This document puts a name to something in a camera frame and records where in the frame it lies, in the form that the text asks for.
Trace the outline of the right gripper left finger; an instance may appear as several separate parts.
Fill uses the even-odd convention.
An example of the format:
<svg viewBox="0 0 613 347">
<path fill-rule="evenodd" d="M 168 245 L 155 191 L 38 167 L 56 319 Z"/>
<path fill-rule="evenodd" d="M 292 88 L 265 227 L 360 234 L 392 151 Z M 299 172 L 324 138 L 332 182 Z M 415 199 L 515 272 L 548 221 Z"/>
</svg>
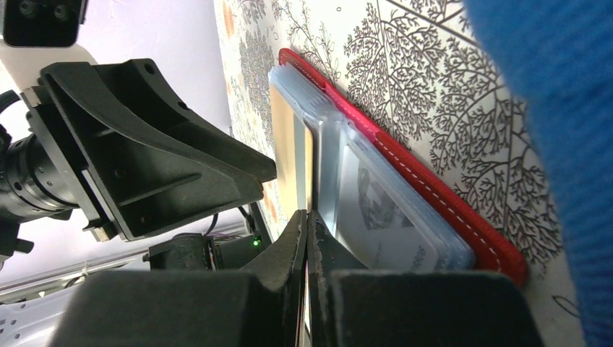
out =
<svg viewBox="0 0 613 347">
<path fill-rule="evenodd" d="M 300 344 L 307 217 L 307 211 L 295 211 L 277 241 L 243 267 L 240 346 Z"/>
</svg>

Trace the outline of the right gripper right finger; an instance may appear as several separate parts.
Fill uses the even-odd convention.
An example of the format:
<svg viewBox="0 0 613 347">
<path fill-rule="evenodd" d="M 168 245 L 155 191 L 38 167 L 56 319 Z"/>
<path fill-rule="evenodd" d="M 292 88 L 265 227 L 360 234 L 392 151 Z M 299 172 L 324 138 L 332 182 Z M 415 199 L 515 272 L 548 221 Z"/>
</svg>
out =
<svg viewBox="0 0 613 347">
<path fill-rule="evenodd" d="M 319 212 L 311 211 L 307 223 L 306 261 L 311 341 L 313 346 L 333 346 L 333 271 L 365 270 L 366 266 L 332 235 Z"/>
</svg>

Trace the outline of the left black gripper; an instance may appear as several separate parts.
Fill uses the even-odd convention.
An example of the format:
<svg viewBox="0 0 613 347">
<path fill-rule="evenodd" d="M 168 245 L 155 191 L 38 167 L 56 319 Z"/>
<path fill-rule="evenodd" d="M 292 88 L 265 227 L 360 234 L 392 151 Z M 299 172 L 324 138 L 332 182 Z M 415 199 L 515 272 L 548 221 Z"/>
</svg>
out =
<svg viewBox="0 0 613 347">
<path fill-rule="evenodd" d="M 55 63 L 27 100 L 32 133 L 1 129 L 1 263 L 30 253 L 22 224 L 81 209 L 99 242 L 136 241 L 260 200 L 263 183 L 158 131 L 87 62 Z"/>
</svg>

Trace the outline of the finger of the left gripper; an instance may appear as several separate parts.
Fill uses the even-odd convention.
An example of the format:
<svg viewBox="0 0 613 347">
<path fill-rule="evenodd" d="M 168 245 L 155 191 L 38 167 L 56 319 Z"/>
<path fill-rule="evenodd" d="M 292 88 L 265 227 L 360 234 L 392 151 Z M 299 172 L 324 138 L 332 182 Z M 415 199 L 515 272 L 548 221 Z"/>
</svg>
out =
<svg viewBox="0 0 613 347">
<path fill-rule="evenodd" d="M 111 93 L 158 131 L 264 183 L 277 178 L 275 161 L 199 116 L 176 94 L 152 59 L 95 65 Z"/>
</svg>

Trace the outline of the red leather card holder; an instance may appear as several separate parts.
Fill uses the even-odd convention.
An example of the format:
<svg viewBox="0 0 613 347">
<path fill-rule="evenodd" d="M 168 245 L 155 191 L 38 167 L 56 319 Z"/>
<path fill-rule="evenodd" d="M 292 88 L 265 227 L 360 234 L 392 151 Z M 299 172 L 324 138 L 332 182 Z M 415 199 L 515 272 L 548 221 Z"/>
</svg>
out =
<svg viewBox="0 0 613 347">
<path fill-rule="evenodd" d="M 521 286 L 528 277 L 523 255 L 409 150 L 344 98 L 297 53 L 284 48 L 268 75 L 304 116 L 312 133 L 313 201 L 339 241 L 336 222 L 346 158 L 357 157 L 377 177 L 423 235 L 438 245 L 438 271 L 485 270 Z"/>
</svg>

